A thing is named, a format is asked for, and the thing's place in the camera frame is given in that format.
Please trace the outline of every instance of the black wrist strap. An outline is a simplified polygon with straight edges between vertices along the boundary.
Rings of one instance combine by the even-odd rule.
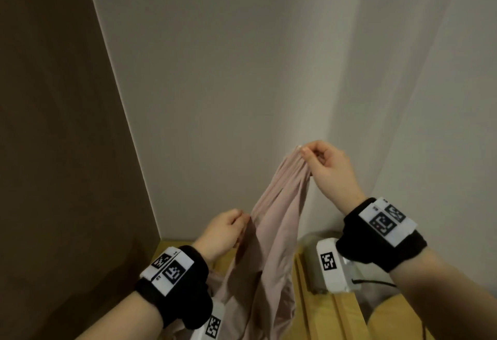
[[[212,314],[212,299],[205,283],[209,268],[202,255],[193,247],[181,246],[179,249],[193,260],[193,265],[166,296],[146,278],[138,280],[135,290],[157,307],[164,328],[174,320],[182,319],[186,328],[195,330],[200,328]]]
[[[365,200],[345,217],[345,227],[342,237],[337,241],[337,250],[349,260],[364,264],[375,263],[385,272],[390,272],[403,261],[419,255],[427,243],[416,230],[396,247],[388,243],[359,217],[375,201],[375,198]]]

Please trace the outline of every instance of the left hand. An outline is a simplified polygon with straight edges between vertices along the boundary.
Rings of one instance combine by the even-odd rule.
[[[214,262],[241,240],[249,220],[250,215],[239,209],[223,212],[211,220],[192,246],[206,262]]]

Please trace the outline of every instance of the qr-like marker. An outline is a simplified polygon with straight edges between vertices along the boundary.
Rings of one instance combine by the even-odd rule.
[[[335,258],[333,257],[333,253],[325,253],[320,255],[321,263],[323,263],[323,269],[325,271],[330,269],[336,269],[337,263],[335,263]]]
[[[389,205],[385,208],[385,212],[395,218],[397,221],[402,222],[406,218],[405,214],[395,208],[393,205]]]
[[[180,279],[181,276],[185,273],[185,268],[181,264],[179,264],[176,260],[173,260],[171,264],[164,269],[162,272],[165,277],[171,281],[174,285]]]
[[[167,263],[169,259],[171,259],[171,256],[169,256],[168,254],[162,254],[156,259],[155,262],[152,263],[152,266],[160,269],[164,264]]]
[[[387,234],[394,230],[394,228],[397,226],[383,212],[378,213],[369,223],[372,227],[378,230],[382,236],[387,236]]]
[[[211,318],[209,319],[209,322],[207,324],[207,330],[205,331],[205,334],[212,338],[216,338],[220,325],[221,320],[216,318],[214,315],[211,315]]]

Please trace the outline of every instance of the cable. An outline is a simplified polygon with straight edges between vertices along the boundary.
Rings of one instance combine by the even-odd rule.
[[[391,282],[386,282],[386,281],[376,281],[376,280],[352,280],[352,283],[354,284],[363,284],[364,282],[371,283],[371,284],[380,284],[380,285],[388,285],[396,288],[397,286],[395,284],[392,284]]]

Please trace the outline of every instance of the pink fabric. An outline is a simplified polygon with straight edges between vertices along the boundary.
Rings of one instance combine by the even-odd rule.
[[[220,277],[210,274],[214,299],[225,304],[218,340],[276,339],[291,324],[295,313],[292,264],[309,176],[295,148],[255,205],[220,287]]]

